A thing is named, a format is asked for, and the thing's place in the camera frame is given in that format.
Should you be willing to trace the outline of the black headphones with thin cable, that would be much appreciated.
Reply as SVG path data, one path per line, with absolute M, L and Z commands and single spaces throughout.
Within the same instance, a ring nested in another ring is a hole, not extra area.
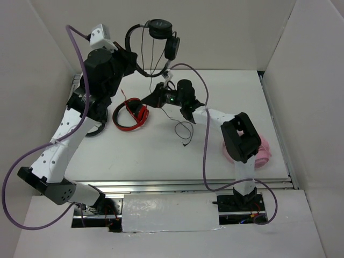
M 153 19 L 149 20 L 144 24 L 136 24 L 132 26 L 125 35 L 125 49 L 127 51 L 131 50 L 131 35 L 132 33 L 139 29 L 148 29 L 149 35 L 156 40 L 165 40 L 165 47 L 163 50 L 164 58 L 167 59 L 166 64 L 164 67 L 160 70 L 158 73 L 147 73 L 144 71 L 143 66 L 140 66 L 139 64 L 136 64 L 136 71 L 138 71 L 139 74 L 141 74 L 144 77 L 147 78 L 156 78 L 159 76 L 162 76 L 162 73 L 169 68 L 169 65 L 172 61 L 175 60 L 177 56 L 177 52 L 180 46 L 180 38 L 177 36 L 176 32 L 173 30 L 173 26 L 170 22 L 163 20 L 163 19 Z M 180 112 L 185 120 L 186 123 L 193 125 L 195 124 L 195 120 L 193 117 L 193 112 L 196 110 L 196 108 L 202 106 L 202 103 L 200 103 L 196 99 L 196 104 L 192 107 L 180 107 Z

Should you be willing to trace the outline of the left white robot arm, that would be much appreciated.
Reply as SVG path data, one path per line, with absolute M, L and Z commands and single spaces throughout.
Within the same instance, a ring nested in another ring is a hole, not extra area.
M 18 177 L 57 205 L 81 203 L 93 214 L 105 210 L 110 201 L 103 192 L 66 178 L 65 172 L 86 134 L 106 116 L 123 77 L 134 73 L 137 57 L 121 46 L 88 54 L 78 87 L 49 145 L 31 166 L 19 169 Z

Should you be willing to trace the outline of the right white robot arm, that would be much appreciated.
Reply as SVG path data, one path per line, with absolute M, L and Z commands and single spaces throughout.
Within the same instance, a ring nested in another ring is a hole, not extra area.
M 196 98 L 191 81 L 186 79 L 180 80 L 175 90 L 158 83 L 142 102 L 152 108 L 162 108 L 165 104 L 180 107 L 184 119 L 206 126 L 206 136 L 211 128 L 221 132 L 225 149 L 234 161 L 235 181 L 229 184 L 233 187 L 234 205 L 242 211 L 252 205 L 257 194 L 254 166 L 261 138 L 246 113 L 233 115 L 209 109 Z

